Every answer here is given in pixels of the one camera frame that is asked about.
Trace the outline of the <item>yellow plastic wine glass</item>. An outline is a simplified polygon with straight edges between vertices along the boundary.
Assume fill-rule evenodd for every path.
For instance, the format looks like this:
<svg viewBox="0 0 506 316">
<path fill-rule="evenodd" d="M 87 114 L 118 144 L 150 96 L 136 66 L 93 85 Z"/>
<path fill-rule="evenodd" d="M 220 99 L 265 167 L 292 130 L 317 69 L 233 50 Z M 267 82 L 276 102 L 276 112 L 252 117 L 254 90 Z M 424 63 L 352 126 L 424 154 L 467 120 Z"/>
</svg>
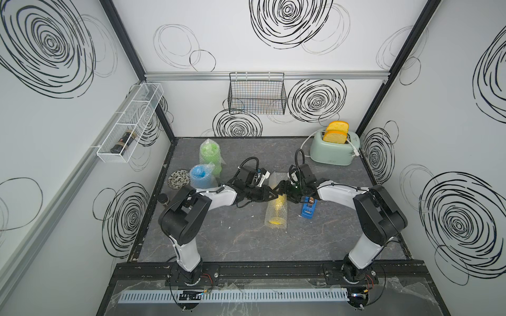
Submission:
<svg viewBox="0 0 506 316">
<path fill-rule="evenodd" d="M 287 228 L 287 197 L 278 196 L 276 200 L 268 202 L 264 224 L 273 229 Z"/>
</svg>

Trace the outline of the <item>blue tape dispenser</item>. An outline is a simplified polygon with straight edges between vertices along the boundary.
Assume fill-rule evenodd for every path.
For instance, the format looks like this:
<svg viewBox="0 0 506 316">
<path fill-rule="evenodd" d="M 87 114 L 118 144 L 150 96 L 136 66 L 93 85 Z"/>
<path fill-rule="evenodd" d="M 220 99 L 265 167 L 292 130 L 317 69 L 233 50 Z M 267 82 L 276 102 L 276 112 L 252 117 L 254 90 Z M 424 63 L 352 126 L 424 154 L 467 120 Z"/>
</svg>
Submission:
<svg viewBox="0 0 506 316">
<path fill-rule="evenodd" d="M 308 205 L 308 199 L 310 197 L 305 197 L 304 199 L 304 203 L 303 203 L 303 207 L 302 207 L 302 210 L 301 210 L 301 217 L 303 218 L 306 218 L 306 219 L 311 219 L 313 216 L 314 216 L 314 212 L 315 212 L 315 209 L 316 209 L 316 204 L 317 204 L 317 200 L 315 202 L 314 205 Z"/>
</svg>

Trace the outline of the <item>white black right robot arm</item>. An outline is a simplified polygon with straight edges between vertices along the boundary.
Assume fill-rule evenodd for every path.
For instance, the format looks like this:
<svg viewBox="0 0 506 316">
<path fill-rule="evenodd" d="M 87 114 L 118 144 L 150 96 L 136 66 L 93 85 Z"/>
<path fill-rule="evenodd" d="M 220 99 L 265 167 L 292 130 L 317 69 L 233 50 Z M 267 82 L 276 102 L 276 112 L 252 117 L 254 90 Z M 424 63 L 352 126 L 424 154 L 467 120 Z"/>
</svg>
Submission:
<svg viewBox="0 0 506 316">
<path fill-rule="evenodd" d="M 362 235 L 341 267 L 343 278 L 350 284 L 360 283 L 387 244 L 408 226 L 406 216 L 382 185 L 366 188 L 317 179 L 307 164 L 291 165 L 289 179 L 280 181 L 274 191 L 296 204 L 313 198 L 357 212 Z"/>
</svg>

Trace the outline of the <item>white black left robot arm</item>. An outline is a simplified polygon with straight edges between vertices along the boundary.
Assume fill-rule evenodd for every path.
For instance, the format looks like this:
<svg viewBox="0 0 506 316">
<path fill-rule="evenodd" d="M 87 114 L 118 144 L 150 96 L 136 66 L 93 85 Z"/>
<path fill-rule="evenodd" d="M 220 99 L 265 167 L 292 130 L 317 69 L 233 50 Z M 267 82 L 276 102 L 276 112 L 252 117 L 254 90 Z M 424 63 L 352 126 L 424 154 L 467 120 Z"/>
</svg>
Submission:
<svg viewBox="0 0 506 316">
<path fill-rule="evenodd" d="M 202 261 L 196 237 L 209 211 L 237 205 L 243 200 L 250 203 L 269 202 L 277 197 L 278 194 L 268 185 L 222 184 L 207 189 L 186 185 L 169 202 L 158 222 L 162 232 L 173 244 L 180 269 L 193 273 Z"/>
</svg>

